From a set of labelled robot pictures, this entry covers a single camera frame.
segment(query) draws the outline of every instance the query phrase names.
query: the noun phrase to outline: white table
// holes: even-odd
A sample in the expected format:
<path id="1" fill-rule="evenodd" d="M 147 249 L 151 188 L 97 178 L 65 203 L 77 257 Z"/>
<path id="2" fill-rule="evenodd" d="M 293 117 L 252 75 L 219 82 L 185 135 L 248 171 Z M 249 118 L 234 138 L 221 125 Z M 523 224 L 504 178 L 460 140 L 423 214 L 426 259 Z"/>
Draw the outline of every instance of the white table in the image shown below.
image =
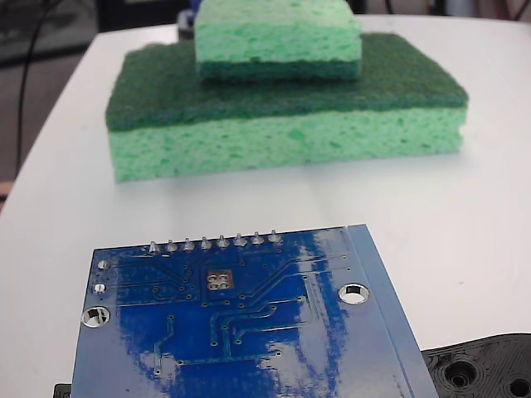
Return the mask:
<path id="1" fill-rule="evenodd" d="M 70 382 L 92 250 L 151 240 L 367 223 L 421 349 L 531 332 L 531 27 L 362 20 L 467 89 L 459 155 L 116 185 L 104 119 L 114 80 L 127 51 L 175 41 L 176 29 L 95 39 L 0 215 L 2 396 Z"/>

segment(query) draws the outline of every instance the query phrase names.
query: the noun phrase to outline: black plastic part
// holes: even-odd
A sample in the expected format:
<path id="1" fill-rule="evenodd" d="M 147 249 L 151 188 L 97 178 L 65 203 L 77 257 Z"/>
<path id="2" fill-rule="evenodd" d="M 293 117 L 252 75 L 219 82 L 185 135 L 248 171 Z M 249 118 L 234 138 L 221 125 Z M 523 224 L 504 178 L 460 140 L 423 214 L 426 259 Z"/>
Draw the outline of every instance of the black plastic part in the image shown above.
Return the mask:
<path id="1" fill-rule="evenodd" d="M 53 398 L 70 398 L 72 384 L 56 384 L 53 389 Z"/>
<path id="2" fill-rule="evenodd" d="M 505 334 L 422 353 L 440 398 L 530 398 L 531 334 Z"/>

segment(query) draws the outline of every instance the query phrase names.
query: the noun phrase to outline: mounting hole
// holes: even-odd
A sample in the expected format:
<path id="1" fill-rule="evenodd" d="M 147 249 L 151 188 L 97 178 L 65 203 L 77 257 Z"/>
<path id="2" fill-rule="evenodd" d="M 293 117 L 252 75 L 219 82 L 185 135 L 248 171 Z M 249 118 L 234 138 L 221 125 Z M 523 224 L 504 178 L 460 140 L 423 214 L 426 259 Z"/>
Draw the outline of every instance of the mounting hole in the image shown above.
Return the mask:
<path id="1" fill-rule="evenodd" d="M 345 284 L 339 290 L 339 298 L 347 304 L 363 304 L 368 296 L 368 289 L 362 284 Z"/>
<path id="2" fill-rule="evenodd" d="M 456 388 L 469 386 L 476 377 L 477 371 L 469 362 L 454 362 L 445 370 L 445 378 Z"/>
<path id="3" fill-rule="evenodd" d="M 511 394 L 513 394 L 513 396 L 517 396 L 518 398 L 520 398 L 529 396 L 529 392 L 531 392 L 531 386 L 529 385 L 527 380 L 516 379 L 509 386 L 509 390 L 511 391 Z"/>
<path id="4" fill-rule="evenodd" d="M 83 312 L 81 323 L 88 328 L 100 328 L 110 319 L 109 310 L 105 307 L 91 307 Z"/>

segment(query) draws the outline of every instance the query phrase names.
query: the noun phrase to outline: circuit board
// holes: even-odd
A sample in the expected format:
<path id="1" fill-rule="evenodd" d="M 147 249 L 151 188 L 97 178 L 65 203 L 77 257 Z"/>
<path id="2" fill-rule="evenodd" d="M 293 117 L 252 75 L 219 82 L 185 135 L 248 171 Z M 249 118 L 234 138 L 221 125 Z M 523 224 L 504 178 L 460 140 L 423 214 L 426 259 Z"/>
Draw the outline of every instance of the circuit board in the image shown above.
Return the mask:
<path id="1" fill-rule="evenodd" d="M 435 398 L 365 226 L 95 250 L 72 398 Z"/>

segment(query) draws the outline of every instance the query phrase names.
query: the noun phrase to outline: large sponge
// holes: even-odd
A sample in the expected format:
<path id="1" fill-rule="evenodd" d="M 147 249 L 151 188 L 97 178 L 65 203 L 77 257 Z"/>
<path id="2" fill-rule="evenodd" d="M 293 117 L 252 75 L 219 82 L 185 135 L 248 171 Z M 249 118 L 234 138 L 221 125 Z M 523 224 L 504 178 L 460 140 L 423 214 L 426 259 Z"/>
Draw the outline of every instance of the large sponge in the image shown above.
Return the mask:
<path id="1" fill-rule="evenodd" d="M 197 68 L 205 80 L 352 80 L 359 36 L 345 0 L 204 0 Z"/>
<path id="2" fill-rule="evenodd" d="M 454 153 L 468 97 L 399 36 L 363 37 L 358 82 L 202 85 L 192 42 L 127 55 L 107 109 L 118 181 Z"/>

